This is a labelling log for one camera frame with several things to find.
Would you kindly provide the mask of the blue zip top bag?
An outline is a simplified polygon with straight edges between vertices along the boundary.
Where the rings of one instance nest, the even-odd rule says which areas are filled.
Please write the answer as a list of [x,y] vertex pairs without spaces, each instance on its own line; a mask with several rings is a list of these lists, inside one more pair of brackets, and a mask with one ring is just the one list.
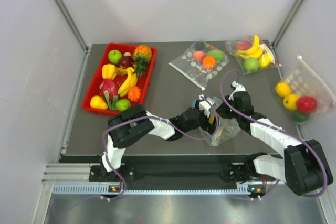
[[[222,100],[217,97],[213,97],[211,99],[213,99],[213,101],[215,102],[214,107],[216,110],[222,104]],[[194,108],[198,106],[198,102],[199,100],[194,101]],[[235,119],[224,119],[219,115],[218,117],[220,120],[220,128],[216,132],[216,134],[210,135],[199,127],[202,138],[204,138],[210,146],[219,146],[220,144],[227,142],[228,140],[235,137],[240,131],[240,127]]]

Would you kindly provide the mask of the small orange pumpkin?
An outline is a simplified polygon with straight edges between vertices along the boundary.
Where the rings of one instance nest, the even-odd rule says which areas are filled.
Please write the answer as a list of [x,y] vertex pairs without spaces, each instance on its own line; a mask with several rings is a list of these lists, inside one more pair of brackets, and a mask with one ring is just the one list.
[[128,99],[134,103],[139,102],[141,98],[141,94],[142,94],[142,91],[138,86],[131,87],[128,90]]

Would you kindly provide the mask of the toy pineapple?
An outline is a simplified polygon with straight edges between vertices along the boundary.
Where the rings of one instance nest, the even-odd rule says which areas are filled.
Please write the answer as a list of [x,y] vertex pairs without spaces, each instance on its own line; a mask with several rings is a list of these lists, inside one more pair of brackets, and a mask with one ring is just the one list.
[[152,50],[147,45],[139,45],[135,48],[133,55],[133,68],[138,78],[146,73],[152,59]]

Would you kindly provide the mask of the yellow lemon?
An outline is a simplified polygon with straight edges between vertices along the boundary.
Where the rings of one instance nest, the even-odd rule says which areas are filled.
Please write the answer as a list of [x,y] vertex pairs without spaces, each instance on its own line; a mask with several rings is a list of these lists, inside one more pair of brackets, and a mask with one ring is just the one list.
[[209,118],[209,124],[213,124],[213,121],[214,121],[214,118],[213,117],[211,117],[211,118]]

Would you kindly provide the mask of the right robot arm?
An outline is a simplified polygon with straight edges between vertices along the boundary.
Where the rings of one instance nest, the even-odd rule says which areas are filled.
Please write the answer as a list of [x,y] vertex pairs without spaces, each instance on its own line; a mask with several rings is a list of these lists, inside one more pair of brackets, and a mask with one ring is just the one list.
[[321,144],[302,138],[274,125],[254,111],[247,91],[235,91],[223,98],[216,109],[225,119],[235,119],[241,130],[261,140],[281,157],[267,153],[254,154],[245,166],[252,180],[268,175],[287,184],[298,196],[320,197],[333,183],[333,175]]

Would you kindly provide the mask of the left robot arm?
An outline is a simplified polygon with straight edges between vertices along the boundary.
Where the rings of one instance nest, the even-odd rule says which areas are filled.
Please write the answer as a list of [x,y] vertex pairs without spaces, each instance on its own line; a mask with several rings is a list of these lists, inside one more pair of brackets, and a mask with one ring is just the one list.
[[202,141],[214,136],[219,126],[219,115],[213,106],[190,107],[170,119],[155,116],[142,105],[131,107],[108,120],[108,129],[102,135],[104,152],[100,162],[101,174],[107,180],[116,179],[125,149],[147,135],[168,142],[184,136]]

